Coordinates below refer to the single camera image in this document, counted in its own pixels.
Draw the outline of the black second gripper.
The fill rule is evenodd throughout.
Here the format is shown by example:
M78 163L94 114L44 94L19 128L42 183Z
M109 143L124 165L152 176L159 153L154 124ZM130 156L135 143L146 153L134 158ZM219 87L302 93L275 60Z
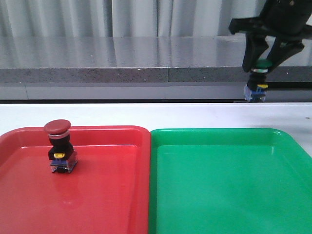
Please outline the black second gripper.
M232 19L229 25L231 34L246 34L242 63L244 72L254 68L260 56L269 48L266 36L276 37L267 55L272 64L268 72L300 53L304 49L302 39L312 38L312 26L307 24L311 15L310 0L268 0L259 16Z

